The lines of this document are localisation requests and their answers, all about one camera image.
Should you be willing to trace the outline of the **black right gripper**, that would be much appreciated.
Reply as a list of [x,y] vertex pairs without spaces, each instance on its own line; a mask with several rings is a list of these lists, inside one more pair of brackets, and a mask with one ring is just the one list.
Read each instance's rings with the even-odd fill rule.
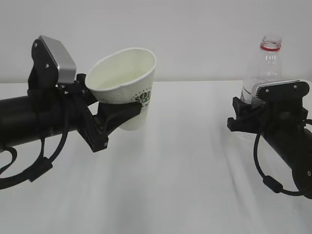
[[231,132],[258,134],[265,131],[270,119],[268,107],[260,105],[252,108],[251,104],[246,104],[238,97],[233,98],[232,105],[236,118],[227,119],[227,127]]

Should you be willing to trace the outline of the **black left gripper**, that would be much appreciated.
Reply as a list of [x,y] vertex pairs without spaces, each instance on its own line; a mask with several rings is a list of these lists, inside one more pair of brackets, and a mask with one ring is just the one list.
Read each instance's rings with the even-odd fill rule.
[[97,119],[89,110],[89,105],[96,103],[96,99],[86,88],[85,78],[84,73],[77,74],[73,83],[65,85],[67,91],[65,108],[69,117],[68,131],[77,131],[91,151],[96,153],[107,148],[106,134],[111,134],[116,128],[138,116],[142,104],[140,102],[99,103]]

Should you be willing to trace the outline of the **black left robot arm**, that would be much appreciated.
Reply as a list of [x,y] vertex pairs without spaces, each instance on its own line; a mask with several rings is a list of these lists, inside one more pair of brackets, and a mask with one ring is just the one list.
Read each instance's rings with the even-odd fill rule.
[[139,101],[99,103],[93,115],[89,106],[97,100],[86,88],[85,77],[78,74],[72,84],[65,85],[64,96],[53,88],[46,94],[32,90],[23,97],[1,100],[0,145],[17,146],[62,134],[64,111],[67,111],[69,131],[77,131],[94,153],[106,149],[109,134],[138,116],[142,105]]

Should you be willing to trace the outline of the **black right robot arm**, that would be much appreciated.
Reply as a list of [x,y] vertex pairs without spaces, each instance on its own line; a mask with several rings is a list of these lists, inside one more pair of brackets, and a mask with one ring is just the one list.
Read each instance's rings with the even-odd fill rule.
[[[289,196],[312,197],[312,133],[306,129],[312,121],[302,99],[268,101],[256,108],[237,97],[232,102],[236,117],[227,119],[231,132],[255,134],[253,160],[265,184],[274,193]],[[259,140],[263,138],[291,169],[297,187],[290,191],[267,175],[259,163]]]

